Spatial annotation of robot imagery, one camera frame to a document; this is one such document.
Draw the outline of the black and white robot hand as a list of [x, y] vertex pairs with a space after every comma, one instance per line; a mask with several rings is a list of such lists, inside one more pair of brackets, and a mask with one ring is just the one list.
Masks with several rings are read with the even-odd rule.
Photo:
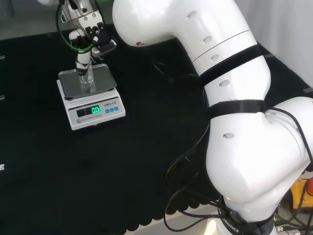
[[[76, 71], [80, 76], [87, 74], [92, 57], [101, 57], [117, 47], [97, 1], [95, 5], [93, 7], [89, 0], [60, 0], [56, 11], [57, 31], [65, 44], [77, 53]], [[68, 38], [61, 32], [59, 21], [73, 27]]]

